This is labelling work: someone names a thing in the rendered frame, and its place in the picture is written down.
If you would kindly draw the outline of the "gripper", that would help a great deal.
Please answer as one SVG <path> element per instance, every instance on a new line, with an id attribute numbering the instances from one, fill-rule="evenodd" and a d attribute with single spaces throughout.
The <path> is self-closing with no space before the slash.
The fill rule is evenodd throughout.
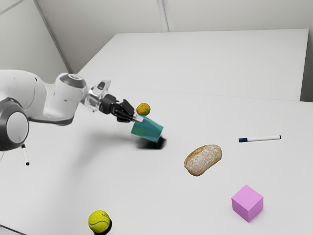
<path id="1" fill-rule="evenodd" d="M 143 117 L 135 113 L 134 107 L 127 100 L 120 102 L 111 94 L 106 94 L 102 98 L 99 111 L 116 116 L 118 122 L 143 121 Z"/>

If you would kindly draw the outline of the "teal faceted mug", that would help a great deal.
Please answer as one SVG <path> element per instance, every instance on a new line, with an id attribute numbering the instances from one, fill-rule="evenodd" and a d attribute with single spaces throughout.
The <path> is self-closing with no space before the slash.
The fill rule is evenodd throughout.
<path id="1" fill-rule="evenodd" d="M 146 116 L 138 115 L 134 118 L 131 133 L 143 139 L 158 142 L 162 130 L 163 126 L 157 124 Z"/>

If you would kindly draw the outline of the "orange fruit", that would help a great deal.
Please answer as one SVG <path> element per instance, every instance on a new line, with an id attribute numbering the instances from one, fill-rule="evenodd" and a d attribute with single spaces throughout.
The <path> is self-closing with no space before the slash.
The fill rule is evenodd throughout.
<path id="1" fill-rule="evenodd" d="M 136 112 L 141 116 L 147 116 L 151 111 L 151 107 L 147 103 L 140 103 L 137 108 Z"/>

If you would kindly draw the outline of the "bread loaf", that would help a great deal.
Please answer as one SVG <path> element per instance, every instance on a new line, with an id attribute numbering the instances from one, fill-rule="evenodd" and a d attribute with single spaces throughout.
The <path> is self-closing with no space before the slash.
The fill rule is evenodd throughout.
<path id="1" fill-rule="evenodd" d="M 215 144 L 198 147 L 186 157 L 184 167 L 191 175 L 201 176 L 222 159 L 222 154 L 221 148 Z"/>

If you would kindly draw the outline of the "white marker black cap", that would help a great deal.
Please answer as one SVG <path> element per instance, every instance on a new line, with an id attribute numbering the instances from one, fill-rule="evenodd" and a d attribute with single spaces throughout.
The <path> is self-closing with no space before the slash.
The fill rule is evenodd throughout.
<path id="1" fill-rule="evenodd" d="M 26 165 L 30 165 L 29 157 L 28 157 L 28 153 L 27 153 L 25 144 L 22 144 L 21 147 L 22 147 L 22 151 L 23 151 L 23 156 L 24 156 L 25 164 L 26 164 Z"/>

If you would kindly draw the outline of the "yellow tennis ball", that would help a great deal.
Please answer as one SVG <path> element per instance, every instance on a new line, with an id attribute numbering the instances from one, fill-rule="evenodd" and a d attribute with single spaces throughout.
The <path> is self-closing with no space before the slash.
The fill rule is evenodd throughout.
<path id="1" fill-rule="evenodd" d="M 110 228 L 111 219 L 105 211 L 97 210 L 90 214 L 88 225 L 94 233 L 100 234 Z"/>

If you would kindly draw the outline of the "white marker blue cap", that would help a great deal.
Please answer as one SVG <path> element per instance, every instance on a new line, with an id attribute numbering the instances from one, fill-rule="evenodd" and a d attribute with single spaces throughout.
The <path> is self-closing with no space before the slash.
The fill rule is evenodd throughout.
<path id="1" fill-rule="evenodd" d="M 239 138 L 239 142 L 253 142 L 253 141 L 271 141 L 271 140 L 280 140 L 282 138 L 281 135 L 274 136 L 261 136 L 261 137 L 245 137 Z"/>

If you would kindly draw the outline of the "pink cube block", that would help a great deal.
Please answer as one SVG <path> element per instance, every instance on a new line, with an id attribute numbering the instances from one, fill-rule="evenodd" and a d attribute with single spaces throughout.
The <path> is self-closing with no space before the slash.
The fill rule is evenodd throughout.
<path id="1" fill-rule="evenodd" d="M 264 207 L 264 198 L 250 186 L 243 186 L 231 197 L 233 210 L 245 221 L 251 222 Z"/>

